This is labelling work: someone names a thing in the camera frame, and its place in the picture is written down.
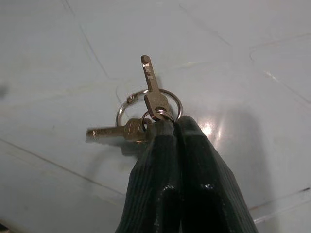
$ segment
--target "black object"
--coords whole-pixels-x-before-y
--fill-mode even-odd
[[[233,173],[191,117],[155,122],[151,135],[116,233],[258,232]]]
[[[8,228],[6,228],[5,226],[3,226],[2,224],[0,224],[0,233],[1,232],[5,232],[5,231],[7,231],[8,230]]]

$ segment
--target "scratch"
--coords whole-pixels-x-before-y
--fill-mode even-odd
[[[190,18],[192,19],[193,23],[195,25],[197,25],[198,27],[202,28],[204,31],[206,32],[209,32],[209,33],[212,33],[214,36],[216,36],[217,38],[219,38],[222,42],[224,42],[226,45],[229,45],[231,46],[231,44],[226,41],[225,39],[223,39],[219,34],[218,34],[218,31],[215,31],[211,28],[209,28],[203,21],[199,20],[198,18],[194,17],[192,14],[190,14],[188,12],[188,10],[183,7],[181,4],[178,5],[179,8]]]
[[[65,10],[69,9],[70,13],[75,17],[76,16],[76,13],[75,11],[73,10],[73,8],[70,6],[68,0],[61,0]]]
[[[249,54],[248,54],[248,56],[249,56],[249,60],[251,60],[251,62],[254,64],[255,63],[255,60],[253,59],[253,53],[255,52],[255,50],[254,51],[250,51],[249,52]]]
[[[311,33],[304,33],[304,34],[300,34],[300,35],[296,35],[296,36],[292,36],[292,37],[287,37],[284,39],[280,39],[280,40],[275,40],[275,41],[271,41],[271,42],[267,42],[267,43],[263,43],[263,44],[258,44],[258,45],[254,45],[249,47],[249,49],[257,49],[257,48],[261,48],[261,47],[265,47],[265,46],[270,46],[270,45],[275,45],[278,43],[282,43],[282,42],[286,42],[286,41],[290,41],[290,40],[294,40],[294,39],[298,39],[298,38],[302,38],[305,36],[310,36]]]
[[[111,78],[109,77],[107,71],[105,70],[104,66],[102,65],[101,61],[99,60],[98,56],[96,55],[96,53],[95,53],[95,51],[94,51],[94,49],[93,49],[93,47],[92,47],[90,41],[88,40],[88,38],[87,38],[87,36],[86,36],[86,34],[85,34],[85,32],[84,32],[84,30],[83,30],[81,24],[79,24],[79,28],[80,28],[80,31],[81,31],[81,33],[82,33],[82,35],[83,35],[83,37],[84,37],[84,39],[85,39],[85,41],[86,41],[87,46],[89,47],[89,49],[91,50],[91,52],[92,52],[92,54],[93,54],[93,56],[94,56],[96,62],[97,62],[97,63],[99,64],[99,66],[101,67],[101,69],[102,69],[102,71],[104,72],[105,76],[106,76],[108,79],[111,79]]]
[[[61,99],[61,98],[66,97],[66,96],[77,96],[77,95],[80,95],[83,93],[89,93],[89,92],[92,92],[94,90],[102,89],[105,86],[107,86],[107,81],[101,81],[101,82],[93,82],[89,85],[78,86],[76,88],[68,88],[65,90],[57,91],[57,92],[51,92],[51,93],[47,93],[46,96],[41,97],[39,99],[25,101],[23,103],[18,103],[18,104],[12,104],[12,105],[6,107],[5,111],[8,112],[10,110],[14,110],[17,108],[25,108],[31,104],[42,102],[45,100],[57,100],[57,99]]]
[[[115,94],[116,94],[116,96],[117,96],[117,99],[118,99],[118,102],[119,102],[119,104],[123,104],[123,102],[122,102],[122,100],[120,99],[120,97],[118,96],[118,89],[119,89],[119,86],[120,85],[118,85],[117,87],[116,87],[116,90],[115,90]],[[124,114],[126,115],[126,117],[129,119],[130,117],[129,117],[129,115],[128,115],[128,113],[127,113],[127,111],[126,111],[126,109],[124,110]]]
[[[289,91],[291,91],[293,94],[297,95],[299,98],[301,98],[305,103],[311,104],[311,101],[305,98],[303,95],[301,95],[298,91],[292,89],[290,86],[288,86],[286,83],[281,82],[278,78],[276,78],[274,75],[272,75],[269,71],[264,71],[264,73],[269,77],[272,78],[274,81],[282,84],[284,87],[286,87]]]
[[[15,144],[11,143],[11,142],[8,142],[8,141],[6,141],[6,140],[4,140],[4,139],[2,139],[2,138],[0,138],[0,141],[3,142],[3,143],[6,143],[6,144],[8,144],[8,145],[10,145],[10,146],[12,146],[12,147],[15,147],[15,148],[17,148],[17,149],[19,149],[19,150],[21,150],[21,151],[23,151],[23,152],[26,152],[26,153],[28,153],[28,154],[31,154],[31,155],[35,156],[36,158],[38,158],[38,159],[40,159],[40,160],[43,160],[43,161],[45,161],[45,162],[47,162],[47,163],[50,163],[50,164],[52,164],[52,165],[54,165],[54,166],[57,166],[58,168],[61,168],[62,170],[66,171],[66,172],[69,172],[69,173],[71,173],[71,174],[73,174],[73,175],[75,175],[75,176],[78,176],[78,177],[80,177],[80,178],[82,178],[82,179],[84,179],[84,180],[86,180],[86,181],[88,181],[88,182],[90,182],[90,183],[93,183],[93,184],[96,184],[96,185],[98,185],[98,186],[107,188],[107,189],[109,189],[110,191],[113,191],[113,192],[115,192],[115,193],[118,193],[119,195],[124,196],[123,193],[121,193],[121,192],[119,192],[119,191],[117,191],[117,190],[114,190],[113,188],[110,188],[110,187],[108,187],[108,186],[106,186],[106,185],[102,185],[101,183],[96,182],[96,181],[93,181],[93,180],[91,180],[91,179],[88,178],[88,177],[84,177],[84,176],[80,175],[79,173],[77,173],[77,172],[75,172],[75,171],[71,171],[71,170],[69,170],[68,168],[66,168],[66,167],[64,167],[64,166],[61,166],[61,165],[59,165],[59,164],[57,164],[57,163],[55,163],[55,162],[53,162],[53,161],[51,161],[51,160],[45,159],[45,158],[41,157],[40,155],[37,155],[37,154],[35,154],[35,153],[33,153],[33,152],[29,151],[29,150],[26,150],[26,149],[24,149],[24,148],[22,148],[22,147],[20,147],[20,146],[17,146],[17,145],[15,145]]]
[[[300,193],[310,191],[310,189],[311,189],[310,187],[306,187],[306,188],[304,188],[304,189],[301,189],[301,190],[296,191],[296,192],[294,192],[294,193],[285,195],[285,196],[280,197],[280,198],[278,198],[278,199],[265,202],[265,203],[263,203],[263,204],[261,204],[261,205],[258,205],[258,206],[254,206],[254,207],[250,208],[249,210],[250,210],[250,211],[253,211],[253,210],[262,208],[262,207],[264,207],[264,206],[272,205],[272,204],[273,204],[274,202],[276,202],[276,201],[285,200],[285,199],[287,199],[287,198],[295,197],[295,196],[299,195]],[[271,219],[271,218],[273,218],[273,217],[275,217],[275,216],[277,216],[277,215],[279,215],[279,214],[281,214],[281,213],[291,211],[292,209],[297,208],[298,206],[301,206],[301,205],[304,205],[304,204],[306,204],[306,203],[309,203],[310,201],[311,201],[311,199],[310,199],[310,195],[309,195],[309,198],[307,198],[306,200],[303,200],[303,201],[300,202],[300,203],[297,203],[297,204],[294,204],[294,205],[285,207],[285,208],[283,208],[283,209],[276,210],[274,213],[270,213],[270,214],[264,215],[264,216],[262,216],[262,217],[259,217],[259,218],[257,218],[257,219],[254,219],[254,223],[255,223],[255,224],[258,224],[258,223],[261,223],[261,222],[263,222],[263,221],[267,221],[267,220],[269,220],[269,219]]]

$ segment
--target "metal ring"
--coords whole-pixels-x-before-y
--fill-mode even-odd
[[[117,116],[116,116],[116,124],[117,124],[117,126],[121,126],[122,125],[121,118],[122,118],[122,115],[124,113],[124,110],[129,105],[135,103],[138,100],[140,95],[146,94],[148,92],[149,92],[148,89],[141,90],[141,91],[138,91],[136,93],[131,94],[129,97],[126,98],[126,102],[124,102],[122,104],[122,106],[119,108]],[[177,114],[176,120],[180,119],[180,117],[183,114],[183,105],[181,104],[179,98],[174,93],[172,93],[170,91],[167,91],[167,90],[164,90],[164,89],[160,89],[160,92],[164,93],[164,94],[167,94],[168,96],[170,96],[175,101],[175,103],[177,105],[177,108],[178,108],[178,114]]]
[[[172,123],[175,123],[174,121],[174,118],[168,113],[166,112],[165,110],[163,109],[156,109],[156,112],[163,115],[167,120],[170,120]],[[142,125],[142,129],[144,130],[144,132],[147,131],[146,127],[145,127],[145,124],[144,124],[144,120],[146,118],[146,116],[149,115],[149,112],[145,112],[142,117],[141,117],[141,125]]]

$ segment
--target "brass key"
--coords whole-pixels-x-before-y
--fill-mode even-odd
[[[151,125],[150,119],[144,119],[147,127]],[[129,119],[126,125],[88,129],[86,136],[91,139],[100,139],[105,137],[124,137],[128,141],[146,142],[146,133],[142,129],[141,119]]]
[[[157,112],[165,110],[170,112],[170,106],[167,98],[161,94],[156,82],[156,76],[152,68],[151,59],[147,55],[141,57],[142,68],[145,73],[149,92],[144,96],[145,103],[153,120],[166,120],[166,118]]]

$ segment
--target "gold key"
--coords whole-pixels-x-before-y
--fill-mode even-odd
[[[166,118],[158,111],[164,110],[167,113],[169,113],[170,112],[169,102],[167,98],[164,95],[162,95],[159,90],[150,57],[147,55],[143,55],[141,57],[141,63],[145,73],[149,90],[149,92],[144,96],[144,99],[150,117],[153,120],[166,120]]]
[[[144,119],[144,124],[151,125],[150,119]],[[129,119],[126,125],[109,128],[93,128],[86,132],[87,138],[96,140],[106,137],[124,137],[128,141],[146,142],[146,132],[142,128],[141,119]]]

